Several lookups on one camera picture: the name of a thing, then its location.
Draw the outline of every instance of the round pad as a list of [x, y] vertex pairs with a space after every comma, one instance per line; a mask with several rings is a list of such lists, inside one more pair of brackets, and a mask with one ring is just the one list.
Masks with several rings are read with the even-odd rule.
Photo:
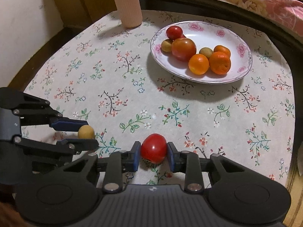
[[229, 173], [209, 191], [209, 203], [226, 219], [268, 224], [285, 217], [291, 203], [281, 184], [256, 173]]
[[16, 206], [30, 222], [67, 224], [87, 215], [98, 200], [96, 188], [72, 174], [43, 176], [39, 181], [17, 187]]

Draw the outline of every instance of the tangerine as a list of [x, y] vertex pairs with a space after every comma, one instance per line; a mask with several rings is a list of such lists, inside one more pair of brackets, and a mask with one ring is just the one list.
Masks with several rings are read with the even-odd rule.
[[209, 67], [214, 73], [224, 75], [231, 68], [230, 58], [223, 52], [213, 52], [209, 58]]
[[217, 45], [215, 48], [214, 48], [214, 52], [223, 52], [225, 54], [227, 54], [227, 56], [230, 58], [231, 56], [231, 53], [230, 53], [230, 50], [222, 45]]
[[207, 72], [209, 68], [209, 61], [205, 55], [195, 54], [190, 58], [188, 67], [192, 73], [202, 75]]

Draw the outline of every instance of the plate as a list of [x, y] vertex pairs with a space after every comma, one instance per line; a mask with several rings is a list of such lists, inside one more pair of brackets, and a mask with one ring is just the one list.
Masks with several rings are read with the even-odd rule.
[[[161, 43], [165, 39], [166, 30], [177, 25], [182, 28], [183, 34], [194, 41], [197, 53], [203, 47], [213, 49], [223, 45], [231, 51], [231, 69], [225, 75], [217, 75], [210, 69], [203, 75], [193, 74], [188, 64], [177, 60], [172, 53], [161, 51]], [[183, 21], [168, 25], [159, 30], [151, 40], [151, 54], [155, 61], [170, 73], [193, 82], [207, 84], [222, 84], [237, 81], [243, 78], [252, 66], [252, 55], [249, 47], [236, 33], [219, 25], [202, 21]]]

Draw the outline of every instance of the round table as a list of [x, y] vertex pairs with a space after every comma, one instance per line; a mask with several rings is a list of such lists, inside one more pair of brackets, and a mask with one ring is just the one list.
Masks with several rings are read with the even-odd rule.
[[[101, 18], [57, 51], [25, 92], [48, 99], [65, 117], [87, 120], [99, 141], [99, 157], [160, 133], [180, 151], [205, 158], [218, 153], [285, 185], [294, 135], [293, 82], [267, 35], [220, 19], [142, 14], [142, 25], [127, 30], [117, 12]], [[234, 83], [206, 85], [162, 69], [151, 55], [150, 41], [162, 27], [186, 20], [215, 23], [238, 34], [253, 55], [250, 72]], [[76, 134], [35, 126], [23, 127], [22, 135], [55, 143]], [[160, 165], [142, 160], [138, 172], [125, 173], [123, 179], [125, 184], [183, 185], [184, 174], [171, 173], [166, 160]], [[206, 174], [204, 180], [210, 187]]]

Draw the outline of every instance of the yellow fruit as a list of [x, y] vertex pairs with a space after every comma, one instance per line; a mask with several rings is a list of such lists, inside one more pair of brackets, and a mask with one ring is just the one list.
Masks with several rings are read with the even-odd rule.
[[213, 54], [213, 51], [210, 48], [201, 48], [199, 54], [205, 55], [207, 59]]
[[209, 61], [205, 55], [195, 54], [190, 58], [188, 67], [192, 73], [202, 75], [207, 72], [209, 68]]
[[161, 49], [164, 52], [171, 52], [172, 51], [172, 40], [166, 39], [161, 43]]
[[94, 129], [89, 125], [83, 125], [78, 130], [78, 138], [80, 139], [95, 139]]
[[209, 58], [209, 67], [214, 73], [224, 75], [230, 70], [230, 58], [223, 52], [214, 52]]

